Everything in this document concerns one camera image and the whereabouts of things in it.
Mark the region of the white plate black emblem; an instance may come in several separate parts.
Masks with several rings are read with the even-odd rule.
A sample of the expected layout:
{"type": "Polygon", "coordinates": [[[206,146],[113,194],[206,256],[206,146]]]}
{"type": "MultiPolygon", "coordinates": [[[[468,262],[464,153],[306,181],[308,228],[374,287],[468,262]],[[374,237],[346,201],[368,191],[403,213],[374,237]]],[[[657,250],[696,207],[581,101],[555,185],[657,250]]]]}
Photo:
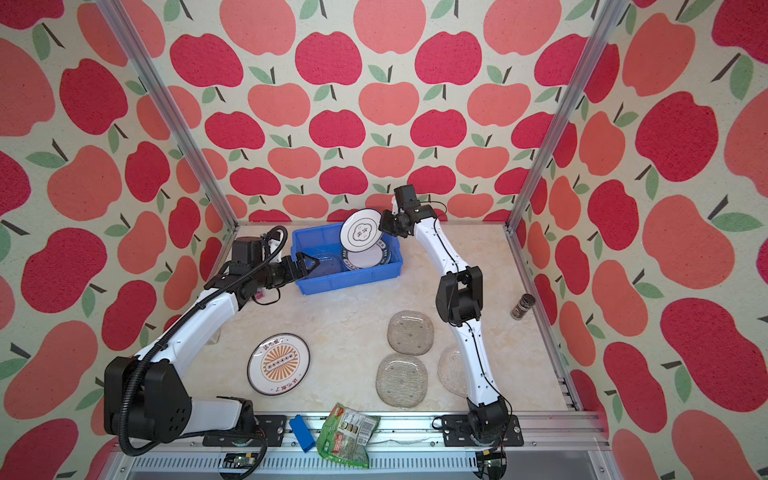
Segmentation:
{"type": "Polygon", "coordinates": [[[379,229],[381,213],[375,209],[362,209],[342,224],[340,242],[344,249],[357,253],[373,247],[382,236],[379,229]]]}

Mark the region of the orange sunburst plate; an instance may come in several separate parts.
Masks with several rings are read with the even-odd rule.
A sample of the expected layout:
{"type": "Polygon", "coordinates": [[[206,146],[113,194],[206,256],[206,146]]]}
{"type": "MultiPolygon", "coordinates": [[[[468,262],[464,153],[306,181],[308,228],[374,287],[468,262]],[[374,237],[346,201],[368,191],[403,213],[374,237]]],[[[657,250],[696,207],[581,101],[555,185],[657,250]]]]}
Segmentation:
{"type": "Polygon", "coordinates": [[[299,336],[280,333],[263,340],[247,366],[250,386],[259,394],[279,396],[296,388],[311,364],[308,344],[299,336]]]}

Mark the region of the clear glass plate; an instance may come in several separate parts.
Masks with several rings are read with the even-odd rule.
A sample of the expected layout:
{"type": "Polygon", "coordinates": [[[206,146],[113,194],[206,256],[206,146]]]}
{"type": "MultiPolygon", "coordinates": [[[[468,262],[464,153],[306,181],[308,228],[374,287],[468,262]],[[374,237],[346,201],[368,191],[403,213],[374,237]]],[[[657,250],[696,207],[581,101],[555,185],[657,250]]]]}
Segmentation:
{"type": "Polygon", "coordinates": [[[309,278],[318,278],[341,273],[344,265],[341,258],[335,254],[322,254],[317,256],[318,265],[308,275],[309,278]]]}
{"type": "Polygon", "coordinates": [[[459,397],[467,396],[467,380],[461,351],[458,347],[446,347],[440,356],[438,379],[445,389],[459,397]]]}
{"type": "Polygon", "coordinates": [[[429,316],[412,310],[395,313],[388,323],[387,341],[397,353],[426,354],[434,343],[434,324],[429,316]]]}
{"type": "Polygon", "coordinates": [[[375,387],[379,398],[396,408],[414,408],[426,397],[428,370],[415,356],[393,353],[377,368],[375,387]]]}

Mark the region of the clear glass plate bottom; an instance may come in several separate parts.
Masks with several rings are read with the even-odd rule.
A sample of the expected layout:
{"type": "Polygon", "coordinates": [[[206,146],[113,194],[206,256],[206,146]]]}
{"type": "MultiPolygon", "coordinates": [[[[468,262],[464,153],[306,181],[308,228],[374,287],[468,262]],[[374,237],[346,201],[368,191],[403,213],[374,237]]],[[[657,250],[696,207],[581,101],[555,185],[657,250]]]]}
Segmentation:
{"type": "Polygon", "coordinates": [[[426,397],[428,370],[415,356],[393,353],[377,368],[375,387],[379,398],[396,408],[414,408],[426,397]]]}

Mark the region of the clear glass plate top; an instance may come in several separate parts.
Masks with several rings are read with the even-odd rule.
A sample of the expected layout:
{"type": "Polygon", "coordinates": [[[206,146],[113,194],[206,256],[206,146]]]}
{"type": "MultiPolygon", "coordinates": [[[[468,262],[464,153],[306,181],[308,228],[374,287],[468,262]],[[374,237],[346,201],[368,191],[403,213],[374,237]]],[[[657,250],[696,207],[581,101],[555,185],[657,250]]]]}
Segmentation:
{"type": "Polygon", "coordinates": [[[317,256],[318,265],[308,275],[309,278],[318,278],[341,273],[344,265],[341,258],[335,254],[322,254],[317,256]]]}

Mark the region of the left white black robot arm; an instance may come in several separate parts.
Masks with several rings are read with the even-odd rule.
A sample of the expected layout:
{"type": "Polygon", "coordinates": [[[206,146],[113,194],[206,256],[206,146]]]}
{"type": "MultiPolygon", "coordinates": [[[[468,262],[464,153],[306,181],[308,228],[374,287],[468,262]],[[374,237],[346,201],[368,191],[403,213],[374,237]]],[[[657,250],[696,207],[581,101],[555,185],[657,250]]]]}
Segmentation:
{"type": "Polygon", "coordinates": [[[140,456],[188,437],[258,438],[251,401],[195,399],[182,377],[210,338],[259,291],[278,290],[319,266],[319,259],[303,252],[284,255],[287,240],[287,229],[275,226],[261,236],[234,241],[230,260],[181,317],[137,354],[107,365],[104,429],[116,436],[124,454],[140,456]]]}

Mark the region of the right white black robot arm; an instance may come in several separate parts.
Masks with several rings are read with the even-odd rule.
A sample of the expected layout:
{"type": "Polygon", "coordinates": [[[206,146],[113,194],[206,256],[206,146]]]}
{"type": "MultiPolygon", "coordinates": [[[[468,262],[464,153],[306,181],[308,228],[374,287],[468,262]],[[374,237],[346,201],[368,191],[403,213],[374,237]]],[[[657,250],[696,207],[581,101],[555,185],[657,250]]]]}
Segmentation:
{"type": "Polygon", "coordinates": [[[318,257],[329,235],[337,233],[342,267],[330,273],[320,261],[321,275],[311,274],[298,282],[304,295],[326,293],[398,277],[401,261],[397,237],[415,237],[424,247],[440,274],[435,306],[440,319],[451,326],[468,374],[468,422],[480,445],[499,447],[509,430],[512,407],[500,393],[492,376],[480,323],[483,307],[483,275],[477,266],[465,262],[445,237],[437,213],[419,200],[404,203],[382,213],[360,210],[340,227],[297,230],[292,252],[318,257]]]}

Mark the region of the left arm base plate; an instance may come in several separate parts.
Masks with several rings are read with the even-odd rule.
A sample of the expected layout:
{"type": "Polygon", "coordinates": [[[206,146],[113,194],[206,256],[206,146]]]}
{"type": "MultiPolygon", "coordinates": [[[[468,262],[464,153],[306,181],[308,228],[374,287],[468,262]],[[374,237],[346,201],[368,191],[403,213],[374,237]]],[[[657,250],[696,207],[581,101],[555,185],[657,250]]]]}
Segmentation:
{"type": "Polygon", "coordinates": [[[233,447],[259,449],[280,447],[285,433],[284,415],[254,415],[246,413],[233,429],[207,433],[203,436],[206,447],[233,447]]]}

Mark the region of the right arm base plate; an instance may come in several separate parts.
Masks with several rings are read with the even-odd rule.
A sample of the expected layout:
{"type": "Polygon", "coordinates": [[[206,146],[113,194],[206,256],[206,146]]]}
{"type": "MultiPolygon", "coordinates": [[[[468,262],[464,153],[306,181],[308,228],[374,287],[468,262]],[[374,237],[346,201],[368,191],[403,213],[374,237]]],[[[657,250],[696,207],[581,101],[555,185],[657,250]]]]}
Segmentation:
{"type": "Polygon", "coordinates": [[[466,414],[435,417],[432,428],[443,435],[446,447],[522,447],[525,444],[517,416],[511,415],[505,426],[481,425],[466,414]]]}

